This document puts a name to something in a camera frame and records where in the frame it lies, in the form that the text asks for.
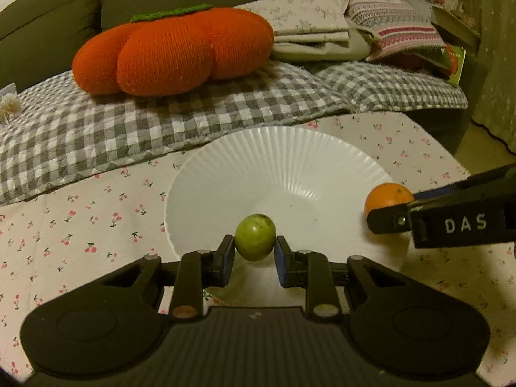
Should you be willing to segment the large orange tangerine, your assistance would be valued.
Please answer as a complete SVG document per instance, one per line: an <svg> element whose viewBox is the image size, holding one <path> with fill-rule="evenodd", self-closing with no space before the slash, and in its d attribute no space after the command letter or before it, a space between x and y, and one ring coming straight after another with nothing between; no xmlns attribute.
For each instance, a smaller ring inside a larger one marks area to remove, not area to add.
<svg viewBox="0 0 516 387"><path fill-rule="evenodd" d="M364 203L364 214L377 209L396 206L414 201L413 193L405 186L397 183L384 183L369 192Z"/></svg>

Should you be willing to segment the small green fruit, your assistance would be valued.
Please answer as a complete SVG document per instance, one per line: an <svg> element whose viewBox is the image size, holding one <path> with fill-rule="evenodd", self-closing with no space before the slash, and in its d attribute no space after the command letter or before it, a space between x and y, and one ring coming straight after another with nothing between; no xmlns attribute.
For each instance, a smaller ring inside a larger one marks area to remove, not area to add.
<svg viewBox="0 0 516 387"><path fill-rule="evenodd" d="M276 228L272 219L263 214L253 214L238 224L234 243L237 251L245 260L265 259L273 250Z"/></svg>

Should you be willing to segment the white ribbed plate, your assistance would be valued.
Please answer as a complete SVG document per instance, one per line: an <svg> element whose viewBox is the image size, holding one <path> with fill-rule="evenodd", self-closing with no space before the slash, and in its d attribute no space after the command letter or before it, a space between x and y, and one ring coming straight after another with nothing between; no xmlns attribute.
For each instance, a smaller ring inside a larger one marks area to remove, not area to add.
<svg viewBox="0 0 516 387"><path fill-rule="evenodd" d="M181 256L215 248L260 213L294 250L335 262L362 255L398 270L409 236L375 236L364 215L367 195L390 179L369 155L329 134L252 128L208 143L184 163L167 195L165 230Z"/></svg>

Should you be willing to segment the green red book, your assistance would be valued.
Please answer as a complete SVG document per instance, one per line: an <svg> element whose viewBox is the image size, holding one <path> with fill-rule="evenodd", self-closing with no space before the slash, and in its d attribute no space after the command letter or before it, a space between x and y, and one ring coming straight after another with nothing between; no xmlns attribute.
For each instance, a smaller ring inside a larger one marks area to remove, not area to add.
<svg viewBox="0 0 516 387"><path fill-rule="evenodd" d="M446 45L446 53L450 59L451 65L442 68L442 72L448 77L447 82L451 86L458 87L466 58L466 50L458 45Z"/></svg>

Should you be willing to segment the striped patterned pillow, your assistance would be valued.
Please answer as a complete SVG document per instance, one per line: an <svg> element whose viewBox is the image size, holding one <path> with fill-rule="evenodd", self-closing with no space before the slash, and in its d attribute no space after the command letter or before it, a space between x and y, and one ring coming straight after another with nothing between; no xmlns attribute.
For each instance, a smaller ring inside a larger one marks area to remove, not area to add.
<svg viewBox="0 0 516 387"><path fill-rule="evenodd" d="M346 18L375 33L368 62L398 53L440 51L446 44L430 20L402 0L348 0Z"/></svg>

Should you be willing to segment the grey checked blanket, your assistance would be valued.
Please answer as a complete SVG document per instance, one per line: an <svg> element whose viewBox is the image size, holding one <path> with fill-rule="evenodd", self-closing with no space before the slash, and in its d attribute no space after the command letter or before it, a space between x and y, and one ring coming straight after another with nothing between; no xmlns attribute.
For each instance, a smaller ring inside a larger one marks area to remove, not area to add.
<svg viewBox="0 0 516 387"><path fill-rule="evenodd" d="M361 61L270 61L246 77L166 97L92 96L71 73L19 96L1 129L1 202L8 205L109 170L209 143L245 128L286 126L338 113L464 110L446 80Z"/></svg>

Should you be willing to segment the folded floral beige sheets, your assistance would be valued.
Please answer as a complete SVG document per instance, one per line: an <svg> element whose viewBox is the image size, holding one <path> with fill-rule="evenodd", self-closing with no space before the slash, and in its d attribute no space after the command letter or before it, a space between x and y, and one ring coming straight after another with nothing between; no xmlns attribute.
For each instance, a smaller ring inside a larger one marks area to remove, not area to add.
<svg viewBox="0 0 516 387"><path fill-rule="evenodd" d="M257 0L241 5L275 32L272 57L283 62L367 58L380 36L347 17L349 0Z"/></svg>

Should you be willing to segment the orange pumpkin cushion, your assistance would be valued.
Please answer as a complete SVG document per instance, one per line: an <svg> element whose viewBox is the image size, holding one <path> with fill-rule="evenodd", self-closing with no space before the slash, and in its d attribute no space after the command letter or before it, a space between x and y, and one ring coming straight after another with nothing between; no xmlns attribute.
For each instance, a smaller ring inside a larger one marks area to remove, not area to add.
<svg viewBox="0 0 516 387"><path fill-rule="evenodd" d="M198 5L136 15L100 33L80 47L72 72L95 96L182 94L261 68L274 42L269 22L253 12Z"/></svg>

